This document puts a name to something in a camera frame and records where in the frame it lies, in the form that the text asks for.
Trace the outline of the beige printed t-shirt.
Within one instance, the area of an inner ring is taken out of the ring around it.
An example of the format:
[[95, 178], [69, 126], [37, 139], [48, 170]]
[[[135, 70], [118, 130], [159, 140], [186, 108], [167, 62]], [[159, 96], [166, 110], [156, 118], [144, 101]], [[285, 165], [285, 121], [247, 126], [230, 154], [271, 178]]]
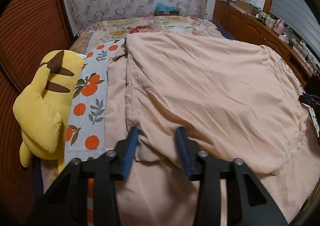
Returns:
[[139, 128], [129, 178], [116, 185], [122, 225], [192, 225], [198, 185], [174, 141], [242, 158], [293, 221], [319, 179], [319, 145], [299, 81], [266, 46], [165, 32], [128, 34], [108, 61], [106, 148]]

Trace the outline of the orange print white blanket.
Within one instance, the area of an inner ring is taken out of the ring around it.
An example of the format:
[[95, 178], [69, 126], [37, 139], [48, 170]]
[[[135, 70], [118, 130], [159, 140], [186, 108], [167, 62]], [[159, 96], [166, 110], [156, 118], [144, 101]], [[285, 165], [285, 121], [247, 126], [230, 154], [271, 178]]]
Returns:
[[86, 161], [105, 152], [105, 109], [108, 60], [125, 40], [96, 45], [86, 55], [71, 103], [65, 138], [65, 164], [73, 158]]

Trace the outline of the pink tissue pack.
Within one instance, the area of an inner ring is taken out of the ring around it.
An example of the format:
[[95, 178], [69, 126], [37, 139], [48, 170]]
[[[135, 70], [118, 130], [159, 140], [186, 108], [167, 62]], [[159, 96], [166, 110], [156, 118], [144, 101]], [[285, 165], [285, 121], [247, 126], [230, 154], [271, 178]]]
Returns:
[[288, 37], [287, 37], [286, 34], [284, 34], [284, 35], [279, 35], [279, 39], [280, 39], [281, 41], [283, 41], [285, 44], [289, 44], [289, 39], [288, 39]]

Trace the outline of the pink bottle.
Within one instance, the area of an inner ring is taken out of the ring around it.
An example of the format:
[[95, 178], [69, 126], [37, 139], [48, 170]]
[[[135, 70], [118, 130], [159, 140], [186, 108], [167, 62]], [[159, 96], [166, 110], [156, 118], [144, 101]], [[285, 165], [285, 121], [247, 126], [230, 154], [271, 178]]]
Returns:
[[278, 19], [273, 27], [273, 31], [278, 35], [282, 35], [285, 29], [284, 24], [285, 23], [282, 18]]

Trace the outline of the yellow plush toy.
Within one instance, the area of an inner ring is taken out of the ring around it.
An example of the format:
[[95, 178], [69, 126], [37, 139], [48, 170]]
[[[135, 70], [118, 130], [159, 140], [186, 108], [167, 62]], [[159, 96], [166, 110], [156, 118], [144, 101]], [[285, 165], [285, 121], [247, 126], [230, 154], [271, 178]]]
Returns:
[[22, 167], [29, 167], [33, 156], [63, 161], [71, 103], [85, 58], [71, 50], [48, 53], [16, 98], [13, 113], [21, 127]]

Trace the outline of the grey window blind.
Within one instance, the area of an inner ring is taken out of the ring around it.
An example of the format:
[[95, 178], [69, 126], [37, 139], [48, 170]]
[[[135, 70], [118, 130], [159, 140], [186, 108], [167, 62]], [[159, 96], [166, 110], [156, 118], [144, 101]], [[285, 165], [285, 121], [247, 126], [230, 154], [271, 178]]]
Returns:
[[282, 18], [319, 57], [319, 24], [304, 0], [273, 0], [270, 12]]

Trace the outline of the dark blue blanket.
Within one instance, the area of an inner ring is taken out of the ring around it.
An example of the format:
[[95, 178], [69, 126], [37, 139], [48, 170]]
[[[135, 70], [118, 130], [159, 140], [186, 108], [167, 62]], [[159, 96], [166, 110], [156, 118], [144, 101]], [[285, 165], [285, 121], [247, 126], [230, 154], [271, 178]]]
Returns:
[[212, 21], [212, 23], [216, 26], [217, 30], [221, 33], [223, 37], [225, 37], [228, 40], [236, 41], [236, 38], [232, 34], [230, 34], [227, 30], [225, 30], [223, 27], [221, 27], [219, 23], [217, 23], [216, 21]]

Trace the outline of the wooden sideboard cabinet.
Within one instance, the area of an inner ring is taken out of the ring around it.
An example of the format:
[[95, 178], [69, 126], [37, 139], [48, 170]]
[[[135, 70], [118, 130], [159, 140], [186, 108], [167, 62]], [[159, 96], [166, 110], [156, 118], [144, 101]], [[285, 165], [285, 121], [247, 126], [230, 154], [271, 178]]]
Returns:
[[310, 82], [312, 77], [310, 69], [299, 58], [299, 55], [267, 26], [220, 1], [215, 2], [213, 21], [239, 41], [270, 47], [292, 69], [303, 87]]

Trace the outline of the cardboard box on sideboard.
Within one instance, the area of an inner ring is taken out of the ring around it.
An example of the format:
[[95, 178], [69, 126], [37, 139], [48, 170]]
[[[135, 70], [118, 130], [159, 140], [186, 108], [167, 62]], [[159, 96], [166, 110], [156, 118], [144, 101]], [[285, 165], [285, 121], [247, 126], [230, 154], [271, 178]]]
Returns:
[[235, 9], [241, 11], [244, 14], [253, 15], [255, 16], [260, 11], [254, 8], [253, 6], [249, 5], [248, 3], [242, 0], [236, 0], [229, 3], [230, 6], [234, 7]]

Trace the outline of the blue item on box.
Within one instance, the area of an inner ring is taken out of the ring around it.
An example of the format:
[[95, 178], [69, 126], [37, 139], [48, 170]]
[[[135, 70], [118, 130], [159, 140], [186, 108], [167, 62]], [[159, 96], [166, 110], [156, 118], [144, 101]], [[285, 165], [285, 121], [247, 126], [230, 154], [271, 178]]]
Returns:
[[158, 2], [153, 14], [154, 16], [179, 16], [180, 11], [177, 7], [167, 6]]

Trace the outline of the floral bed quilt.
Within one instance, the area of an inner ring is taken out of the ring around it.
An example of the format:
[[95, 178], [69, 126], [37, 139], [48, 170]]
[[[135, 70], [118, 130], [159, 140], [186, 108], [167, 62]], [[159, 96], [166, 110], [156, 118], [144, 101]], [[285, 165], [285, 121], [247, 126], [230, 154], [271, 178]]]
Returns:
[[70, 50], [86, 55], [101, 44], [121, 40], [127, 34], [139, 32], [173, 32], [196, 36], [223, 37], [217, 25], [201, 18], [189, 16], [137, 17], [91, 24], [78, 33], [78, 39]]

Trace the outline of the brown louvered wardrobe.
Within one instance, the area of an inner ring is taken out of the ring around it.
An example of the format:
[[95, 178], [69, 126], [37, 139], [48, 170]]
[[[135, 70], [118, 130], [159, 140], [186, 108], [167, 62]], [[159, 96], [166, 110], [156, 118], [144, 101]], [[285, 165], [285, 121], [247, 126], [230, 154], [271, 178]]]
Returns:
[[73, 41], [63, 0], [1, 0], [1, 225], [23, 224], [34, 205], [31, 169], [19, 160], [14, 101], [41, 59]]

